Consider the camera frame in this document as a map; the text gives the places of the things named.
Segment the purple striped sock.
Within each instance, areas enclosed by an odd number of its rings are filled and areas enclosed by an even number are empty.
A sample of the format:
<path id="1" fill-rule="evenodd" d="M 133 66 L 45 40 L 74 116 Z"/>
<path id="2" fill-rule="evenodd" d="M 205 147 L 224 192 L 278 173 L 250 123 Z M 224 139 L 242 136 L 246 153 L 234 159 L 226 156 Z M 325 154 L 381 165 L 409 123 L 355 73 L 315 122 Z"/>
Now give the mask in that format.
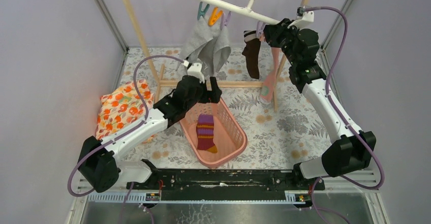
<path id="1" fill-rule="evenodd" d="M 200 114 L 196 125 L 197 149 L 218 153 L 214 139 L 214 120 L 212 115 Z"/>

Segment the pink plastic laundry basket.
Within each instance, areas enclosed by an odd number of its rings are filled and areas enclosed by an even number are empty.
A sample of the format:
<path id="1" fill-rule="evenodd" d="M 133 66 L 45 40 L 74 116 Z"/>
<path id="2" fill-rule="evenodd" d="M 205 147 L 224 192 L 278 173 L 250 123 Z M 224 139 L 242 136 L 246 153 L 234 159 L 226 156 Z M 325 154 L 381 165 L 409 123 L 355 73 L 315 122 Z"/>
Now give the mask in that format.
<path id="1" fill-rule="evenodd" d="M 211 115 L 214 120 L 214 139 L 217 152 L 198 149 L 197 124 L 201 114 Z M 180 121 L 184 135 L 189 141 L 198 161 L 209 168 L 217 168 L 244 152 L 248 139 L 223 99 L 217 104 L 197 103 Z"/>

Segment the white plastic clip hanger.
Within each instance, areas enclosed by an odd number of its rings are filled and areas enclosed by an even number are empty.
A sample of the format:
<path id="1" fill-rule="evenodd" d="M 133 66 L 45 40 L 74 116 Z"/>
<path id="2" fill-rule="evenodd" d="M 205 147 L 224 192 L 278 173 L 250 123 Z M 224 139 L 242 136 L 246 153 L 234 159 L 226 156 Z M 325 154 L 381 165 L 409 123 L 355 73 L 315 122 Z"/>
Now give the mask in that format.
<path id="1" fill-rule="evenodd" d="M 278 20 L 270 18 L 268 16 L 259 14 L 252 10 L 252 6 L 254 5 L 255 0 L 249 0 L 245 7 L 240 7 L 229 2 L 223 0 L 199 0 L 201 2 L 205 2 L 207 4 L 213 5 L 215 7 L 219 7 L 222 9 L 226 9 L 227 11 L 231 11 L 236 14 L 240 14 L 245 17 L 253 18 L 257 21 L 264 22 L 266 24 L 277 24 Z"/>

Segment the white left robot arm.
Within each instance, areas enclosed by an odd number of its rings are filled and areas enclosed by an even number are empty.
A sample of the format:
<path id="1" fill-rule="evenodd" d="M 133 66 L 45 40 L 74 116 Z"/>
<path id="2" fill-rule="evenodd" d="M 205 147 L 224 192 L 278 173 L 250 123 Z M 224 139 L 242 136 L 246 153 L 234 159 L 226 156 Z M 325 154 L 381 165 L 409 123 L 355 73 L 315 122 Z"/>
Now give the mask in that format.
<path id="1" fill-rule="evenodd" d="M 94 136 L 87 138 L 69 178 L 72 179 L 79 171 L 98 193 L 113 187 L 126 173 L 119 165 L 120 160 L 136 145 L 182 120 L 197 103 L 216 104 L 220 101 L 222 91 L 216 77 L 210 77 L 209 80 L 211 89 L 207 89 L 206 82 L 185 75 L 176 89 L 156 102 L 147 115 L 100 140 Z"/>

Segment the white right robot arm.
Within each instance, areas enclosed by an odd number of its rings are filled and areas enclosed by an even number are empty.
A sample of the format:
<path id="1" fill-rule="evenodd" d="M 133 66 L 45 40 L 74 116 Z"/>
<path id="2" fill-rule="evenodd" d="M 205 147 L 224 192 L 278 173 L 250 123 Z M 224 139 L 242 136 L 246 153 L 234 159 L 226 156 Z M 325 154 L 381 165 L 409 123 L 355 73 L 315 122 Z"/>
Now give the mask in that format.
<path id="1" fill-rule="evenodd" d="M 270 47 L 280 48 L 286 56 L 291 82 L 311 102 L 331 141 L 320 157 L 294 165 L 293 186 L 305 189 L 314 178 L 338 177 L 367 168 L 376 137 L 372 132 L 364 132 L 349 117 L 326 85 L 326 74 L 317 61 L 318 33 L 299 29 L 285 18 L 278 24 L 267 24 L 263 34 Z"/>

